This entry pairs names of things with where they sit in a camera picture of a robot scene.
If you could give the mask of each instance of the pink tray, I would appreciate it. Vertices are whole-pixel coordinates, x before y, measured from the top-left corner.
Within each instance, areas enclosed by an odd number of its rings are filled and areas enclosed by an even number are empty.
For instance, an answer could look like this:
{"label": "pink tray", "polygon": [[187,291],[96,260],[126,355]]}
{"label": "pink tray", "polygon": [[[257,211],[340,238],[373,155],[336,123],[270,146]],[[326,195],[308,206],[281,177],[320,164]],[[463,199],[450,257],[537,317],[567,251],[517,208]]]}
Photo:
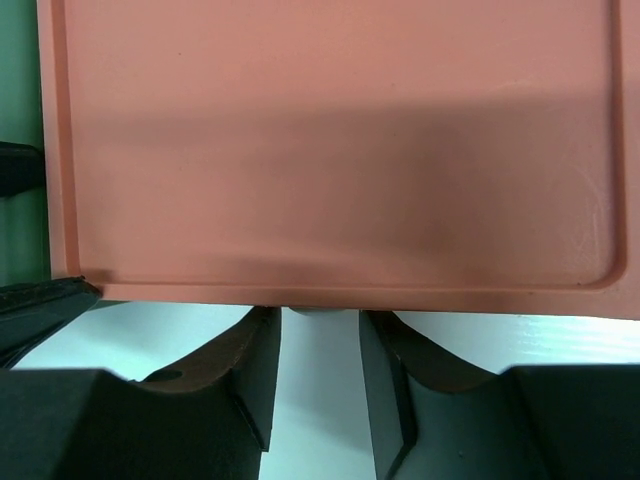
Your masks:
{"label": "pink tray", "polygon": [[56,275],[640,317],[637,0],[39,2]]}

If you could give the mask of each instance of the white surface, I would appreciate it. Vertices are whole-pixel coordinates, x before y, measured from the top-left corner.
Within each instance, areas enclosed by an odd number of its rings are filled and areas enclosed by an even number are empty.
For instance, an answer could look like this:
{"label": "white surface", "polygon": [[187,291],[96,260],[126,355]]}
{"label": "white surface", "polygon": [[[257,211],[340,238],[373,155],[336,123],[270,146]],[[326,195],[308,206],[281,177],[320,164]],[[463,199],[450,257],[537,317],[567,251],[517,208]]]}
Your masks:
{"label": "white surface", "polygon": [[[18,368],[105,367],[132,379],[188,354],[248,307],[128,303],[88,312]],[[640,362],[640,322],[582,317],[400,313],[488,370],[516,363]],[[283,312],[271,451],[261,480],[372,480],[357,312]]]}

